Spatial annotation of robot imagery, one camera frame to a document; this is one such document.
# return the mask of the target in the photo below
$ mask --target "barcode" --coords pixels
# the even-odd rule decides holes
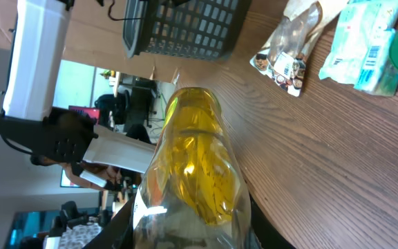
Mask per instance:
[[[377,63],[377,56],[379,56],[381,46],[372,46],[368,56],[366,57],[365,66],[373,67]]]
[[[380,48],[380,46],[372,46],[368,58],[377,58]]]
[[[285,69],[283,69],[283,73],[284,73],[286,76],[288,76],[289,71],[290,71],[290,65],[287,64],[287,65],[285,66]]]
[[[333,65],[337,65],[338,63],[340,63],[341,61],[343,61],[343,59],[341,59],[341,58],[337,58],[335,61],[334,61],[334,63],[333,63]]]
[[[359,77],[359,82],[369,82],[374,70],[362,70]]]

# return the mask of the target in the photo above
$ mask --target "snack package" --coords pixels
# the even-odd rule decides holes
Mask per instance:
[[[284,16],[250,64],[289,94],[298,97],[306,61],[323,27],[346,6],[348,0],[290,0]]]
[[[356,84],[362,72],[370,70],[366,58],[372,61],[373,68],[384,68],[393,38],[391,31],[387,30],[394,26],[397,17],[398,0],[351,0],[340,14],[331,53],[319,72],[319,78],[331,77],[338,83]],[[357,89],[370,92],[382,73],[383,70],[379,69],[371,82],[362,80]]]

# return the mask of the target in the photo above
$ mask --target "person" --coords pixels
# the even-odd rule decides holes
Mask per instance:
[[[145,127],[142,124],[133,124],[129,132],[127,132],[126,136],[129,138],[137,139],[142,142],[146,142],[151,144],[150,138],[148,133],[146,132]],[[74,184],[80,186],[80,187],[86,187],[86,188],[91,188],[94,190],[99,190],[103,191],[105,190],[103,187],[98,186],[86,179],[83,179],[81,177],[78,177],[73,174],[72,172],[72,167],[70,163],[58,163],[54,160],[51,160],[45,156],[41,155],[32,155],[30,157],[30,162],[33,165],[36,166],[51,166],[51,165],[60,165],[62,169],[64,170],[67,178]],[[103,178],[104,180],[111,181],[112,183],[120,183],[123,175],[121,175],[121,170],[117,167],[113,167],[110,165],[101,165],[97,163],[86,163],[82,162],[80,163],[81,167],[84,168],[85,170],[99,176],[100,178]]]
[[[70,163],[58,163],[56,161],[53,161],[45,156],[38,156],[38,155],[31,155],[30,156],[30,162],[33,165],[36,166],[51,166],[51,165],[60,165],[62,169],[64,170],[67,178],[70,180],[70,182],[80,186],[80,187],[86,187],[86,188],[91,188],[94,190],[99,190],[103,191],[105,190],[103,187],[98,186],[86,179],[83,179],[79,176],[76,176],[72,172],[72,167]],[[90,173],[93,173],[100,178],[103,178],[104,180],[109,180],[112,183],[120,183],[121,181],[121,174],[118,168],[110,166],[110,165],[101,165],[97,163],[86,163],[82,162],[80,163],[81,167],[84,168],[85,170],[89,171]]]

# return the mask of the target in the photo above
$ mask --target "cardboard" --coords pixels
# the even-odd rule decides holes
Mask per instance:
[[[114,17],[124,16],[125,3],[116,1]],[[184,59],[150,53],[128,59],[122,45],[123,22],[108,18],[109,5],[110,1],[104,7],[95,0],[75,1],[62,58],[145,78],[150,77],[155,67],[155,79],[169,82]],[[17,1],[0,0],[0,48],[11,48],[9,29],[14,28],[16,16]]]

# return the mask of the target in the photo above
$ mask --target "wood grain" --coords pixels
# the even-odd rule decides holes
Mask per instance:
[[[250,192],[297,248],[398,248],[398,92],[381,98],[319,80],[336,20],[301,97],[262,76],[249,59],[285,4],[253,0],[232,57],[187,60],[179,84],[216,93]]]

